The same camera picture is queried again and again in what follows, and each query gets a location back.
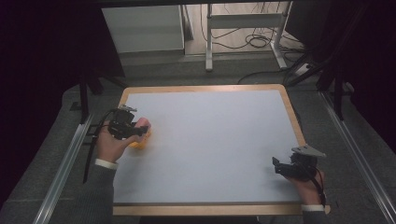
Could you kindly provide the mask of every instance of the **right hand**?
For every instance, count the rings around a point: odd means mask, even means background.
[[[300,195],[300,198],[303,201],[303,204],[305,205],[311,205],[311,204],[321,204],[320,197],[318,195],[318,190],[317,187],[315,187],[314,183],[312,181],[301,181],[295,178],[291,177],[285,177],[287,178],[295,188],[297,188],[298,194]],[[324,173],[322,171],[318,171],[315,179],[318,181],[320,186],[322,186],[322,182],[324,181]]]
[[[108,123],[108,121],[105,122],[96,142],[98,149],[97,159],[115,163],[116,160],[121,157],[123,151],[128,147],[128,145],[132,142],[140,143],[145,138],[146,134],[142,134],[142,136],[132,135],[127,139],[119,140],[113,137],[113,135],[108,131]],[[148,119],[141,118],[137,121],[135,127],[140,126],[148,126],[148,128],[150,128],[151,124]]]

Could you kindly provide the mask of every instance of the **motion capture device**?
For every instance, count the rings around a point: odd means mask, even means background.
[[[98,125],[92,125],[92,127],[95,126],[96,129],[92,135],[90,150],[88,151],[87,161],[85,162],[83,183],[85,183],[88,178],[92,153],[99,137],[99,133],[104,127],[105,120],[110,114],[113,114],[113,119],[109,122],[107,129],[115,138],[121,140],[132,135],[142,136],[144,133],[147,133],[149,126],[135,127],[136,122],[132,122],[134,119],[134,114],[132,112],[137,112],[137,109],[133,109],[127,105],[121,105],[119,108],[108,110],[99,121]]]
[[[132,122],[136,109],[121,105],[113,112],[113,119],[108,124],[108,131],[117,139],[128,138],[132,135],[142,136],[148,132],[149,126],[135,127],[136,122]]]
[[[294,147],[291,149],[291,164],[280,163],[275,157],[272,158],[273,165],[275,166],[275,173],[285,177],[291,177],[300,181],[312,181],[317,187],[319,197],[322,205],[326,204],[326,196],[323,192],[323,181],[321,185],[315,179],[317,175],[318,158],[326,158],[326,154],[318,151],[317,149],[306,145],[303,147]]]

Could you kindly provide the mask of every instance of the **wooden frame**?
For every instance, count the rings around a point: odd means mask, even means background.
[[[120,105],[126,103],[132,93],[184,92],[184,91],[269,91],[280,92],[288,112],[291,126],[300,146],[305,140],[285,88],[279,84],[270,85],[226,85],[226,86],[171,86],[171,87],[136,87],[124,90]],[[299,204],[217,204],[217,205],[134,205],[114,206],[115,216],[257,216],[257,215],[300,215]]]

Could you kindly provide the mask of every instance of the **shirt cuff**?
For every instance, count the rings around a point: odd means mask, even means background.
[[[111,169],[111,170],[117,170],[117,168],[119,168],[119,165],[116,163],[104,161],[104,160],[100,160],[100,159],[96,159],[95,164],[103,166],[103,167]]]
[[[321,204],[301,205],[301,208],[305,212],[323,212],[324,207]]]

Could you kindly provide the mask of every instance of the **sleeve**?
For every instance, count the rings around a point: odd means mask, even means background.
[[[302,205],[304,224],[329,224],[322,205]]]
[[[93,166],[88,181],[76,198],[69,223],[111,223],[115,174],[115,169],[102,164],[96,163]]]

